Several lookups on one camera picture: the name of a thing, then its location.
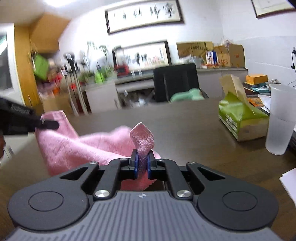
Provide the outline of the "pink terry towel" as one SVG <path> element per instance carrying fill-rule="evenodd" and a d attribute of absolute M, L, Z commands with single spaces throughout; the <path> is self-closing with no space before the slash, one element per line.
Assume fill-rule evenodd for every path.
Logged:
<path fill-rule="evenodd" d="M 139 155 L 138 178 L 125 180 L 122 190 L 143 191 L 154 183 L 147 177 L 147 155 L 154 148 L 154 136 L 142 123 L 135 127 L 119 126 L 111 132 L 79 136 L 65 113 L 50 111 L 43 119 L 57 121 L 57 130 L 35 131 L 37 143 L 51 176 L 71 170 L 91 161 L 108 165 L 113 159 L 129 158 L 133 150 Z"/>

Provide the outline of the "green paper bag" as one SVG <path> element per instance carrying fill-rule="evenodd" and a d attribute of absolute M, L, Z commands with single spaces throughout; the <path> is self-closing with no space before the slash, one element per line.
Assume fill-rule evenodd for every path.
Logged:
<path fill-rule="evenodd" d="M 34 75 L 39 77 L 41 80 L 47 79 L 49 62 L 40 54 L 35 54 L 33 57 L 34 61 Z"/>

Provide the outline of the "grey low counter cabinet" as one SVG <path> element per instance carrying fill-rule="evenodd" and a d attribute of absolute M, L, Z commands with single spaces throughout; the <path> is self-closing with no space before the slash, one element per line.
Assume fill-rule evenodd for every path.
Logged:
<path fill-rule="evenodd" d="M 92 113 L 168 102 L 176 93 L 197 89 L 202 98 L 223 97 L 220 78 L 232 74 L 245 81 L 246 68 L 195 69 L 193 64 L 157 68 L 143 75 L 109 77 L 85 88 Z"/>

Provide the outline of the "potted green plant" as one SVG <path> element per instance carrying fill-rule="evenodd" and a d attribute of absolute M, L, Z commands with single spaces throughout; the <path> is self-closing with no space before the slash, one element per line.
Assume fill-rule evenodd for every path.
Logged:
<path fill-rule="evenodd" d="M 80 65 L 83 70 L 79 81 L 83 84 L 101 84 L 114 73 L 107 47 L 95 42 L 87 42 L 86 51 L 80 52 Z"/>

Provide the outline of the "green tissue pack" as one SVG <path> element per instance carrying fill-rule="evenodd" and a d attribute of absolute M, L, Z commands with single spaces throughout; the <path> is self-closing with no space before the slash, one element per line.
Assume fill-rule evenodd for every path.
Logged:
<path fill-rule="evenodd" d="M 220 78 L 225 97 L 219 102 L 218 117 L 239 142 L 265 137 L 269 116 L 252 106 L 239 77 L 232 74 Z"/>

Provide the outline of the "green plush cushion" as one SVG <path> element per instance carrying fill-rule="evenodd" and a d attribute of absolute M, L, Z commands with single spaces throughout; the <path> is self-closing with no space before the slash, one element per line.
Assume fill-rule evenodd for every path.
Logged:
<path fill-rule="evenodd" d="M 192 88 L 189 91 L 175 93 L 171 97 L 170 102 L 179 102 L 186 100 L 199 101 L 204 99 L 205 98 L 203 97 L 203 94 L 200 89 Z"/>

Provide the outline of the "cardboard box on shelf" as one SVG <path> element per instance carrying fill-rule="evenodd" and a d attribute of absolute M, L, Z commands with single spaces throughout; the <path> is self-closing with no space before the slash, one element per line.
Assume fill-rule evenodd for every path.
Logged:
<path fill-rule="evenodd" d="M 30 43 L 39 53 L 56 53 L 59 50 L 59 38 L 71 20 L 44 13 L 29 26 Z"/>

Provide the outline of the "red base blender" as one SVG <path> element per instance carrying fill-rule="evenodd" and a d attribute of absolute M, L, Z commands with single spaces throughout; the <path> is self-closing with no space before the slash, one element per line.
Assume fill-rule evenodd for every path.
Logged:
<path fill-rule="evenodd" d="M 115 47 L 112 50 L 114 70 L 117 77 L 127 76 L 130 73 L 128 64 L 126 63 L 126 58 L 124 51 L 121 46 Z"/>

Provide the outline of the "black office chair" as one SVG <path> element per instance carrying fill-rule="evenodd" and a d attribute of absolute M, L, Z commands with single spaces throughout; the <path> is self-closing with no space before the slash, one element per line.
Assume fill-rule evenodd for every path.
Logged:
<path fill-rule="evenodd" d="M 154 69 L 154 93 L 156 102 L 170 101 L 175 93 L 200 89 L 197 68 L 194 63 L 169 65 Z M 203 97 L 207 94 L 201 90 Z"/>

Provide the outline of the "frosted plastic cup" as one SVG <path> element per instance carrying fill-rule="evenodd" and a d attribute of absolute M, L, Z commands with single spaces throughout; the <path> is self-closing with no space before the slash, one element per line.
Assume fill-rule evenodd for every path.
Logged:
<path fill-rule="evenodd" d="M 295 128 L 295 89 L 282 84 L 270 85 L 270 115 L 266 149 L 283 155 Z"/>

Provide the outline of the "orange box on books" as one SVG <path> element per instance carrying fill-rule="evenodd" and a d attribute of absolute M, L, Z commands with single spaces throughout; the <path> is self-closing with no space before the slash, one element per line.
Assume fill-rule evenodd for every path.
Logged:
<path fill-rule="evenodd" d="M 246 83 L 251 85 L 261 84 L 268 81 L 268 76 L 264 74 L 246 75 Z"/>

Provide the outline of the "brown cardboard boxes on counter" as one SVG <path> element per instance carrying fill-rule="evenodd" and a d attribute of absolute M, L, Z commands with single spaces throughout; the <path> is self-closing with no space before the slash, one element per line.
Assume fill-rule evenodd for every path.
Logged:
<path fill-rule="evenodd" d="M 242 45 L 227 42 L 214 46 L 213 42 L 177 43 L 179 58 L 192 57 L 200 60 L 200 66 L 245 68 L 245 54 Z"/>

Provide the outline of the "framed calligraphy picture on counter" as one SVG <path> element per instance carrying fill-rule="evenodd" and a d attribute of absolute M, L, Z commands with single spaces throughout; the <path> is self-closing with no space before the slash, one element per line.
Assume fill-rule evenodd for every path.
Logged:
<path fill-rule="evenodd" d="M 167 40 L 122 47 L 122 49 L 130 71 L 152 70 L 171 65 Z"/>

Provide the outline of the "long calligraphy frame on wall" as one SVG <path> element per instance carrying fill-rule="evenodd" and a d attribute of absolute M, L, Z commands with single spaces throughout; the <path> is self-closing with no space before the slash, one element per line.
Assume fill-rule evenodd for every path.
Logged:
<path fill-rule="evenodd" d="M 141 1 L 105 10 L 109 35 L 154 25 L 183 23 L 178 1 Z"/>

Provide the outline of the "framed picture right wall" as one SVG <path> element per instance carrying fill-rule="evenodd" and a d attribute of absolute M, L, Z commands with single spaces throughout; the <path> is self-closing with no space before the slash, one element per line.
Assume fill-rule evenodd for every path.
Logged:
<path fill-rule="evenodd" d="M 287 0 L 251 0 L 251 3 L 258 19 L 295 11 L 295 6 Z"/>

